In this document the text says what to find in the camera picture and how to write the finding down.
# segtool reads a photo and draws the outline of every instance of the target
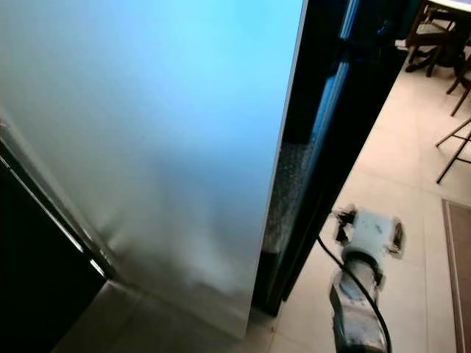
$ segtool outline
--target dark wall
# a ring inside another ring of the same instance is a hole
[[[49,352],[104,283],[0,163],[0,352]]]

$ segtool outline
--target cable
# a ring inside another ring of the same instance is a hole
[[[340,269],[348,274],[352,279],[353,282],[360,288],[361,292],[365,295],[366,300],[369,302],[369,305],[371,305],[371,308],[375,312],[376,317],[378,318],[381,328],[383,329],[384,333],[384,339],[386,341],[386,351],[388,353],[392,353],[392,347],[391,347],[391,337],[389,336],[389,331],[388,327],[386,325],[386,322],[384,321],[383,316],[380,313],[380,310],[378,309],[378,306],[376,305],[375,301],[372,299],[372,297],[369,295],[368,291],[366,288],[361,284],[361,282],[358,280],[358,278],[353,274],[353,272],[347,268],[337,257],[335,257],[332,252],[325,246],[324,242],[322,241],[320,235],[317,236],[317,241],[319,242],[319,245],[322,247],[322,249],[327,253],[327,255],[332,258],[336,262],[336,264],[340,267]]]

